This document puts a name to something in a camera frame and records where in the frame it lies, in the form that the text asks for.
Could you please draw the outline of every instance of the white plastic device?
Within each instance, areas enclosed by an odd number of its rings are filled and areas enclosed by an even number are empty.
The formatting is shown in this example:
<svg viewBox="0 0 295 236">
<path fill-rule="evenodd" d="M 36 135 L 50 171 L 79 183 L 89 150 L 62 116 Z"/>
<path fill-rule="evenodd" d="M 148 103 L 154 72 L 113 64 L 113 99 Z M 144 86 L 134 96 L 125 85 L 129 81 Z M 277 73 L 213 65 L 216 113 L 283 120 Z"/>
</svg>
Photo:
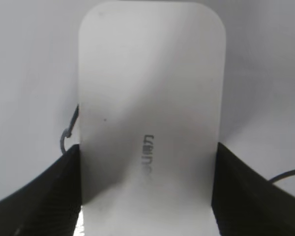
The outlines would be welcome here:
<svg viewBox="0 0 295 236">
<path fill-rule="evenodd" d="M 86 235 L 207 236 L 225 30 L 187 2 L 108 2 L 79 43 Z"/>
</svg>

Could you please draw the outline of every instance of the white router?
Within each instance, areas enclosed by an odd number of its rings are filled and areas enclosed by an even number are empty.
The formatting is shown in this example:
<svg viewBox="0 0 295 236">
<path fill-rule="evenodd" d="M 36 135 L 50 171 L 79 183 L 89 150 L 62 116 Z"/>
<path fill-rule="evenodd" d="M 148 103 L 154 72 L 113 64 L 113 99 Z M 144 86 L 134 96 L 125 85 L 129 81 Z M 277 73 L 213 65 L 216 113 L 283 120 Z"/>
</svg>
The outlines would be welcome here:
<svg viewBox="0 0 295 236">
<path fill-rule="evenodd" d="M 199 3 L 107 2 L 84 18 L 86 235 L 218 235 L 211 197 L 225 48 L 221 20 Z"/>
</svg>

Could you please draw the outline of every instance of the black cable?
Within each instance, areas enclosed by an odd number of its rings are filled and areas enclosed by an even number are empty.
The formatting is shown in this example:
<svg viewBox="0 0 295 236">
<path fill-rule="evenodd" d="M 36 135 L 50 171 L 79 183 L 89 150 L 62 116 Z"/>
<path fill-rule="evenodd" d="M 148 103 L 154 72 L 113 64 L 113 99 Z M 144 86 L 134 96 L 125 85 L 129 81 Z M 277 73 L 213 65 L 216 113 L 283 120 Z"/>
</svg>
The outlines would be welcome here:
<svg viewBox="0 0 295 236">
<path fill-rule="evenodd" d="M 292 176 L 295 176 L 295 170 L 284 172 L 284 173 L 270 179 L 269 182 L 275 183 L 275 182 L 280 181 L 284 178 L 288 178 L 288 177 L 292 177 Z"/>
<path fill-rule="evenodd" d="M 64 139 L 71 137 L 73 127 L 74 127 L 75 122 L 77 121 L 78 117 L 79 117 L 79 105 L 77 105 L 77 107 L 76 107 L 76 109 L 74 111 L 74 114 L 73 114 L 73 116 L 71 118 L 69 127 L 63 131 L 63 133 L 61 135 L 61 138 L 60 138 L 60 149 L 61 149 L 61 152 L 63 154 L 66 153 L 66 150 L 65 150 L 65 147 L 64 147 Z"/>
<path fill-rule="evenodd" d="M 60 138 L 60 149 L 61 149 L 61 152 L 63 154 L 66 153 L 66 150 L 65 150 L 65 147 L 64 147 L 64 140 L 65 140 L 65 138 L 70 138 L 71 137 L 73 127 L 74 127 L 75 122 L 77 121 L 78 117 L 79 117 L 79 105 L 77 105 L 77 107 L 76 107 L 76 109 L 74 111 L 74 114 L 73 114 L 73 116 L 71 118 L 71 122 L 70 122 L 69 127 L 63 131 L 63 133 L 61 135 L 61 138 Z M 280 181 L 282 179 L 292 177 L 292 176 L 295 176 L 295 170 L 284 172 L 284 173 L 270 179 L 269 182 L 270 183 L 276 183 L 277 181 Z"/>
</svg>

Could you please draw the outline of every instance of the cable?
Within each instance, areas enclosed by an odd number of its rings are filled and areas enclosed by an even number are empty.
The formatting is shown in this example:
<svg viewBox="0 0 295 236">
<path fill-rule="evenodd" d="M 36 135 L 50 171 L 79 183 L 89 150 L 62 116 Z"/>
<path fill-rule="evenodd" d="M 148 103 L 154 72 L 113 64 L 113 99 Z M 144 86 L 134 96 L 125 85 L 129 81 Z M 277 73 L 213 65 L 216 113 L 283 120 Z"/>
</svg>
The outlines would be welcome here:
<svg viewBox="0 0 295 236">
<path fill-rule="evenodd" d="M 63 154 L 66 153 L 66 150 L 65 150 L 65 147 L 64 147 L 64 139 L 65 138 L 70 138 L 71 135 L 72 135 L 72 130 L 74 128 L 74 125 L 75 125 L 75 122 L 77 121 L 79 117 L 79 105 L 77 105 L 74 113 L 73 113 L 73 116 L 71 118 L 71 121 L 70 121 L 70 125 L 67 129 L 65 129 L 60 137 L 60 149 L 61 149 L 61 152 Z"/>
<path fill-rule="evenodd" d="M 65 138 L 70 138 L 71 135 L 72 135 L 72 130 L 74 128 L 74 125 L 77 121 L 79 117 L 79 105 L 77 105 L 75 111 L 74 111 L 74 114 L 71 118 L 71 121 L 70 121 L 70 125 L 67 129 L 65 129 L 61 135 L 61 138 L 60 138 L 60 149 L 61 149 L 61 152 L 63 154 L 66 153 L 66 150 L 65 150 L 65 147 L 64 147 L 64 140 Z M 270 183 L 276 183 L 282 179 L 285 179 L 285 178 L 288 178 L 288 177 L 292 177 L 292 176 L 295 176 L 295 170 L 292 170 L 292 171 L 287 171 L 287 172 L 284 172 L 272 179 L 269 180 Z"/>
<path fill-rule="evenodd" d="M 280 181 L 284 178 L 288 178 L 288 177 L 292 177 L 292 176 L 295 176 L 295 170 L 284 172 L 284 173 L 270 179 L 269 182 L 276 183 L 277 181 Z"/>
</svg>

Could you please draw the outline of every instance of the white background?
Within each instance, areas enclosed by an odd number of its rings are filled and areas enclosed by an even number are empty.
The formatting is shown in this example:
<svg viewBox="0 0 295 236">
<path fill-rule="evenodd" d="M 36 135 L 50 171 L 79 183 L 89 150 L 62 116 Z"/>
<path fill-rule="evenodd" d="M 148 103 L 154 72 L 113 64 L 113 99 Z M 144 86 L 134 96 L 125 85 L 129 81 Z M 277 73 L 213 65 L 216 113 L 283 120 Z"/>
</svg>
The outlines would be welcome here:
<svg viewBox="0 0 295 236">
<path fill-rule="evenodd" d="M 227 33 L 220 140 L 266 178 L 295 169 L 295 0 L 200 2 Z M 96 3 L 0 0 L 0 199 L 60 156 L 78 29 Z M 295 177 L 279 185 L 295 195 Z"/>
</svg>

